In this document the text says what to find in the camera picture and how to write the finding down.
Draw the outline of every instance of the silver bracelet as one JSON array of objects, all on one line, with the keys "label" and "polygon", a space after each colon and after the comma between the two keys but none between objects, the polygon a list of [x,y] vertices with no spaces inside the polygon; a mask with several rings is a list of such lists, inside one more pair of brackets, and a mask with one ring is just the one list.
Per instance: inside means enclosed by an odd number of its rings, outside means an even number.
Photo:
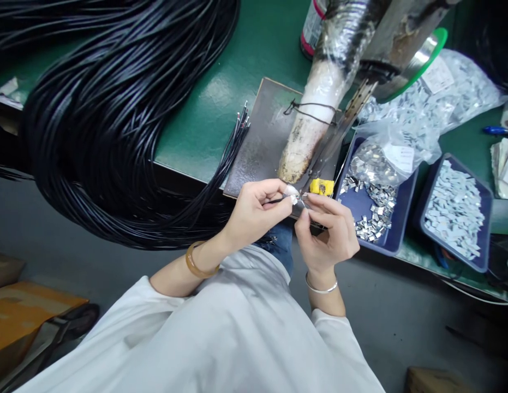
[{"label": "silver bracelet", "polygon": [[315,289],[314,287],[312,287],[310,285],[310,283],[308,282],[308,272],[305,274],[304,280],[307,282],[308,289],[310,289],[312,292],[316,292],[316,293],[321,294],[321,295],[326,295],[326,294],[332,292],[334,289],[337,288],[337,277],[336,277],[336,283],[334,284],[334,286],[332,288],[324,290],[324,291],[320,291],[319,289]]}]

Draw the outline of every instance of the bracelet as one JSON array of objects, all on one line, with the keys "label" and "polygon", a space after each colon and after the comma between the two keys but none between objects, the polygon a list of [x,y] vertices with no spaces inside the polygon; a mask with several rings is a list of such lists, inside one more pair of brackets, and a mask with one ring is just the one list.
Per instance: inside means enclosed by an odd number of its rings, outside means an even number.
[{"label": "bracelet", "polygon": [[195,265],[194,259],[192,258],[192,251],[194,250],[195,247],[200,246],[203,243],[205,242],[204,241],[195,242],[190,247],[188,247],[185,259],[187,260],[188,270],[190,270],[190,272],[194,276],[196,276],[197,278],[206,279],[214,276],[219,271],[220,265],[217,265],[216,268],[210,273],[199,270],[199,268]]},{"label": "bracelet", "polygon": [[308,272],[305,274],[304,280],[307,282],[308,289],[310,289],[312,292],[316,292],[316,293],[321,294],[321,295],[329,294],[330,292],[332,292],[334,289],[337,288],[337,276],[336,276],[336,283],[334,284],[334,286],[332,288],[324,290],[324,291],[320,291],[319,289],[315,289],[314,287],[312,287],[310,285],[310,283],[308,282]]}]

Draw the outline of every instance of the spray can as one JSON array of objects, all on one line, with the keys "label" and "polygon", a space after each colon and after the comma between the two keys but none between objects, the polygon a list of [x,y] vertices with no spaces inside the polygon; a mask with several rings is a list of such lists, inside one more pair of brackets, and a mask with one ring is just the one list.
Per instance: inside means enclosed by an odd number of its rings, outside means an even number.
[{"label": "spray can", "polygon": [[328,0],[311,0],[303,31],[299,38],[299,46],[305,57],[312,60],[315,47],[318,44],[323,21],[325,19]]}]

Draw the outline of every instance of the blue tray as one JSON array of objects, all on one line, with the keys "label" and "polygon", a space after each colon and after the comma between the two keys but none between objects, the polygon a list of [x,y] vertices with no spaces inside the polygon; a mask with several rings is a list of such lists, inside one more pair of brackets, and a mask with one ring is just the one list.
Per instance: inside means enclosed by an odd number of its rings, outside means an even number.
[{"label": "blue tray", "polygon": [[[435,181],[439,177],[439,171],[441,170],[444,160],[450,161],[452,169],[466,172],[472,176],[476,180],[476,187],[479,190],[479,195],[481,197],[480,211],[485,216],[485,221],[483,222],[483,226],[477,234],[477,245],[481,247],[479,251],[480,256],[474,258],[473,260],[468,260],[467,258],[463,257],[456,250],[450,247],[448,243],[446,243],[443,239],[437,237],[425,227],[425,214],[427,211],[428,202],[432,196]],[[414,213],[414,226],[416,226],[425,235],[430,237],[434,242],[442,246],[445,250],[448,250],[456,259],[466,263],[479,273],[485,273],[488,270],[488,255],[490,249],[490,218],[492,215],[493,199],[494,195],[486,184],[474,176],[474,174],[466,166],[459,162],[456,157],[450,153],[446,153],[431,166],[427,182],[425,183],[423,193],[419,198],[419,202]]]},{"label": "blue tray", "polygon": [[[366,190],[363,188],[359,192],[355,192],[353,188],[350,188],[347,192],[339,195],[342,179],[344,179],[348,173],[350,167],[350,161],[352,155],[357,150],[360,144],[362,144],[365,138],[355,136],[356,140],[352,144],[348,156],[346,159],[346,165],[341,173],[339,184],[336,189],[336,199],[343,205],[348,207],[352,211],[354,220],[362,220],[362,216],[371,217],[372,211],[370,208],[374,204],[374,201],[368,196]],[[405,227],[407,225],[408,211],[410,209],[410,202],[412,200],[412,194],[414,193],[414,185],[417,179],[416,171],[405,180],[398,189],[397,201],[392,213],[391,229],[385,232],[385,235],[380,237],[377,242],[371,243],[365,240],[357,238],[359,244],[363,247],[370,248],[378,253],[393,257],[399,252],[401,244],[403,243],[403,236],[405,234]]]}]

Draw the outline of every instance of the white cable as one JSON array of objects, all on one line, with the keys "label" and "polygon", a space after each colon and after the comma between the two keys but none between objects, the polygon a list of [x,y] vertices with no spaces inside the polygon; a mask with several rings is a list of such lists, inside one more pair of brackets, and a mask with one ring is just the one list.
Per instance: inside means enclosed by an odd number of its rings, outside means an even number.
[{"label": "white cable", "polygon": [[473,297],[474,299],[480,300],[480,301],[482,301],[484,303],[493,304],[493,305],[496,305],[496,306],[508,306],[508,302],[493,302],[493,301],[490,301],[490,300],[481,299],[480,297],[474,296],[473,294],[470,294],[467,291],[464,291],[463,289],[458,288],[457,286],[455,286],[454,284],[449,283],[448,281],[445,281],[443,279],[441,281],[443,281],[449,287],[457,289],[459,292],[464,293],[467,296]]}]

